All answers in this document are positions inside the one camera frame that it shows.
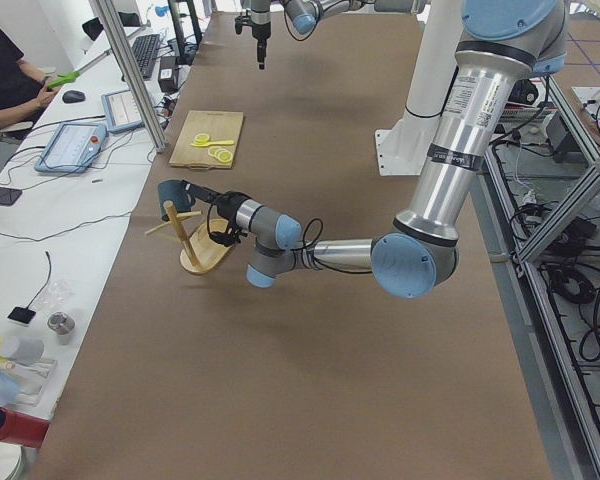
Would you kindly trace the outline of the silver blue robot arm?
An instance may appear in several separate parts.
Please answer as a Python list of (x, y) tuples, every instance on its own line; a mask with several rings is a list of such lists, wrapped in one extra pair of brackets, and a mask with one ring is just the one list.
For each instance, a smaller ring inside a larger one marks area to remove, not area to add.
[[(251, 29), (251, 35), (256, 40), (256, 58), (260, 70), (265, 69), (267, 43), (271, 38), (271, 4), (269, 0), (241, 1), (241, 13), (234, 20), (237, 34), (244, 28)], [(303, 41), (309, 37), (318, 23), (328, 17), (348, 11), (360, 10), (374, 1), (279, 1), (283, 8), (283, 18), (290, 20), (295, 31)]]
[(383, 236), (307, 242), (293, 218), (236, 191), (220, 193), (182, 180), (190, 201), (227, 221), (211, 239), (223, 246), (253, 235), (247, 280), (271, 287), (305, 268), (370, 274), (401, 298), (427, 294), (458, 263), (456, 221), (516, 82), (549, 77), (566, 56), (568, 12), (561, 1), (435, 1), (414, 78), (432, 76), (436, 119), (409, 206)]

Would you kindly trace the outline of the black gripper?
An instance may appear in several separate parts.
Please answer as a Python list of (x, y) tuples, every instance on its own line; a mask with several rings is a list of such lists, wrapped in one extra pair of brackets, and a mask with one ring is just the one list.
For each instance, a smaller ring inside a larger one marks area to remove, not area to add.
[(191, 183), (187, 180), (182, 180), (180, 184), (191, 202), (200, 200), (202, 202), (210, 202), (211, 205), (216, 207), (218, 215), (229, 222), (228, 233), (242, 233), (242, 229), (238, 226), (236, 220), (237, 212), (239, 207), (245, 201), (251, 199), (250, 196), (236, 191), (219, 193), (213, 189)]
[(265, 69), (267, 40), (271, 37), (271, 12), (252, 10), (250, 13), (252, 36), (257, 40), (256, 58), (259, 70)]

